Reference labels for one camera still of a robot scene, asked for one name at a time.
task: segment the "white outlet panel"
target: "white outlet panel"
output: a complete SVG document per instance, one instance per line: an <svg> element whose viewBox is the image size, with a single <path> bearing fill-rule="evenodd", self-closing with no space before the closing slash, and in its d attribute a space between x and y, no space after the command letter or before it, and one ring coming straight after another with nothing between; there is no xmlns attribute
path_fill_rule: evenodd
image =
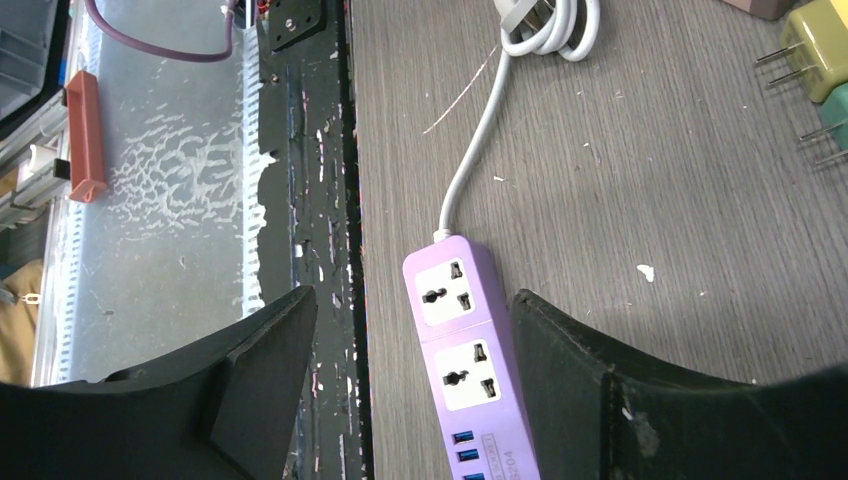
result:
<svg viewBox="0 0 848 480"><path fill-rule="evenodd" d="M482 350L485 360L475 361L478 349ZM434 361L448 410L462 410L500 400L501 386L495 376L489 345L482 338L442 350L434 355ZM445 384L444 378L451 374L462 379L456 385Z"/></svg>
<svg viewBox="0 0 848 480"><path fill-rule="evenodd" d="M438 325L474 312L474 297L471 295L468 273L459 258L420 272L415 276L415 288L421 299L424 323L427 325ZM434 301L424 301L426 295L433 293L437 296Z"/></svg>

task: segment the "connector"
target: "connector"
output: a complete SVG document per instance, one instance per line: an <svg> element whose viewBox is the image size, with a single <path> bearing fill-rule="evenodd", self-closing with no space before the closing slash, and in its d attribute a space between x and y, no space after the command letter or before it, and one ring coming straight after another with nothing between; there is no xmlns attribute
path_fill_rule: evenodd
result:
<svg viewBox="0 0 848 480"><path fill-rule="evenodd" d="M403 274L453 478L539 479L494 257L454 235Z"/></svg>
<svg viewBox="0 0 848 480"><path fill-rule="evenodd" d="M830 134L836 141L839 151L819 160L816 165L824 165L848 156L848 84L836 87L819 110L819 116L823 127L802 136L799 139L800 142L807 143Z"/></svg>
<svg viewBox="0 0 848 480"><path fill-rule="evenodd" d="M780 34L781 49L759 58L759 67L781 58L792 72L766 85L798 80L810 100L821 103L848 82L848 0L814 0L793 10Z"/></svg>
<svg viewBox="0 0 848 480"><path fill-rule="evenodd" d="M736 8L745 10L751 15L777 20L789 11L798 0L724 0Z"/></svg>

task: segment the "plug prong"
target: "plug prong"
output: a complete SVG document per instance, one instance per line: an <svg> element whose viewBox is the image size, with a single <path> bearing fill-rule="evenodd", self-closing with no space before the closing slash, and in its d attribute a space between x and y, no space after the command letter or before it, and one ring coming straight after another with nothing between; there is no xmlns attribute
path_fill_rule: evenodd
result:
<svg viewBox="0 0 848 480"><path fill-rule="evenodd" d="M772 80L772 81L770 81L769 83L766 84L766 90L771 90L772 88L783 85L784 83L789 83L792 80L795 80L796 78L803 75L807 70L809 70L811 68L813 68L813 67L812 66L806 66L806 67L804 67L800 70L795 70L792 73L787 73L786 75L784 75L782 77L775 78L774 80Z"/></svg>
<svg viewBox="0 0 848 480"><path fill-rule="evenodd" d="M831 155L827 158L823 158L823 159L819 160L818 162L816 162L816 166L820 167L820 166L822 166L826 163L830 163L830 162L832 162L834 160L838 160L842 157L848 157L848 148L846 148L845 150L842 150L841 152L836 152L836 153L834 153L833 155Z"/></svg>
<svg viewBox="0 0 848 480"><path fill-rule="evenodd" d="M792 50L795 50L800 45L801 45L800 43L796 43L795 45L790 45L786 48L781 48L780 50L778 50L776 52L772 52L772 53L769 53L768 55L766 55L764 57L760 57L760 58L757 59L756 62L754 62L754 68L759 68L759 67L762 67L763 65L767 65L767 64L769 64L769 63L771 63L775 60L780 60L781 58L784 58L787 55L789 55L790 53L792 53Z"/></svg>
<svg viewBox="0 0 848 480"><path fill-rule="evenodd" d="M846 118L845 120L842 120L839 123L831 125L829 127L820 128L820 129L816 130L815 132L810 132L806 135L802 135L801 137L798 138L798 142L799 143L809 142L810 140L813 140L815 138L819 138L819 137L822 137L824 135L827 135L828 133L836 130L837 128L839 128L843 125L848 125L848 118Z"/></svg>

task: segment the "gray wood grain surface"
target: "gray wood grain surface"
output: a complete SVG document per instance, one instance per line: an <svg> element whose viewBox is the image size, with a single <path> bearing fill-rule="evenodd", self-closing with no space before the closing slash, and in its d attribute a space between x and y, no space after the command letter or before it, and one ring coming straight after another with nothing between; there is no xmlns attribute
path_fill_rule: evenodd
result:
<svg viewBox="0 0 848 480"><path fill-rule="evenodd" d="M489 94L490 3L353 4L378 478L449 478L401 263ZM835 151L796 146L815 106L763 91L787 67L752 68L782 22L718 0L602 7L587 61L515 62L456 230L494 251L508 295L688 368L768 383L848 359L848 165L811 168Z"/></svg>

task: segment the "red plastic bar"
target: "red plastic bar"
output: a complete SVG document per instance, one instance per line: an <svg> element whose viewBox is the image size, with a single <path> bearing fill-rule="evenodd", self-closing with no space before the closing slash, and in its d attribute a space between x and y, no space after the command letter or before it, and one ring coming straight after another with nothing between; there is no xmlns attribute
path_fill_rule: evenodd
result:
<svg viewBox="0 0 848 480"><path fill-rule="evenodd" d="M71 134L71 200L93 202L106 190L97 77L80 71L65 87Z"/></svg>

